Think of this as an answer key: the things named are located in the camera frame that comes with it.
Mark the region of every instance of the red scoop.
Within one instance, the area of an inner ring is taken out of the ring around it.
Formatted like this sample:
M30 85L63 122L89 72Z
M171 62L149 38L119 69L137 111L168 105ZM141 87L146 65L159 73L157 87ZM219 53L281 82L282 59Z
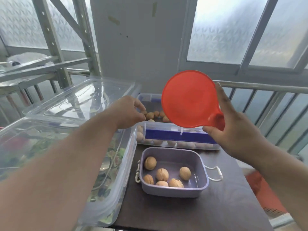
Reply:
M200 71L185 70L169 79L162 93L161 104L170 121L180 127L225 128L215 84Z

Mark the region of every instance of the purple lunch box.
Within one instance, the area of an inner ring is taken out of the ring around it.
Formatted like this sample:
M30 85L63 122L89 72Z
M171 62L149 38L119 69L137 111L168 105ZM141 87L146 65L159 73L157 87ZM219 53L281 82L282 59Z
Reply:
M144 168L145 159L153 156L156 161L156 167L153 170ZM179 175L181 167L188 167L192 173L188 181L182 180ZM156 172L164 168L169 173L169 182L172 178L179 179L184 188L156 186ZM143 177L150 174L153 177L154 185L147 184ZM209 185L209 177L201 157L194 151L167 148L167 147L149 147L145 149L141 156L139 177L142 183L142 189L145 193L164 197L176 198L195 198Z

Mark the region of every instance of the person's right hand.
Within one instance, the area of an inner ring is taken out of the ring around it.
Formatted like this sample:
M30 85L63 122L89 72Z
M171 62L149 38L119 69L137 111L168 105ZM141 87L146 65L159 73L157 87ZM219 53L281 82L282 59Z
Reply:
M236 112L219 83L216 84L216 92L225 118L225 129L220 131L215 127L204 126L203 130L230 156L247 162L254 152L258 152L257 149L269 142L245 114Z

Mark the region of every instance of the patterned glass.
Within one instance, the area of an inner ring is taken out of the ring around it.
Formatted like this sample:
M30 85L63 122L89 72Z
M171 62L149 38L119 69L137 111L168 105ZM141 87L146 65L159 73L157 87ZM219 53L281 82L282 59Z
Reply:
M278 0L250 62L294 68L308 44L308 0Z
M188 61L241 64L267 0L198 0Z
M47 1L61 49L84 51L79 36L54 5ZM77 21L72 0L61 1ZM86 4L97 49L90 0L86 0ZM47 48L32 0L0 0L0 24L0 33L7 46Z

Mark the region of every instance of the brown table surface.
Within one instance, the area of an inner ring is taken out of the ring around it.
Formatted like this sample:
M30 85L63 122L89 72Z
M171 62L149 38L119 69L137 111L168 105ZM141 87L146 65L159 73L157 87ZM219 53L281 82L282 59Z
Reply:
M135 182L137 162L149 146L137 145L122 207L113 228L157 231L273 230L235 159L223 150L196 150L206 166L218 166L223 181L210 181L198 198L146 194ZM209 177L219 178L216 170Z

